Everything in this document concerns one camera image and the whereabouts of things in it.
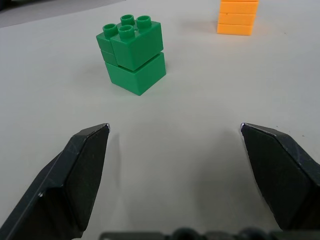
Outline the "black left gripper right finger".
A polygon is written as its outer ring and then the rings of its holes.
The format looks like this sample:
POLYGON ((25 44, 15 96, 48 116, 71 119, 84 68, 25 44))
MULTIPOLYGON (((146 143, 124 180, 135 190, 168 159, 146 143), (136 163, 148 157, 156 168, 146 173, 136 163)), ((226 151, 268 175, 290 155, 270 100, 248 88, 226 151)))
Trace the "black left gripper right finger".
POLYGON ((288 134, 242 123, 255 182, 282 230, 319 230, 320 165, 288 134))

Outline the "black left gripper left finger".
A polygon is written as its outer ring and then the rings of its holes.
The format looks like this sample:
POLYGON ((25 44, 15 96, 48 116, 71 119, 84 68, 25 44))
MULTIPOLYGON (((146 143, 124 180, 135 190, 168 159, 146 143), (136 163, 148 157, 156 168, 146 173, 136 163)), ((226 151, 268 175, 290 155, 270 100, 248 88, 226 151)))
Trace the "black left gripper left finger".
POLYGON ((73 240, 87 229, 100 187, 110 125, 73 135, 35 177, 0 228, 2 240, 73 240))

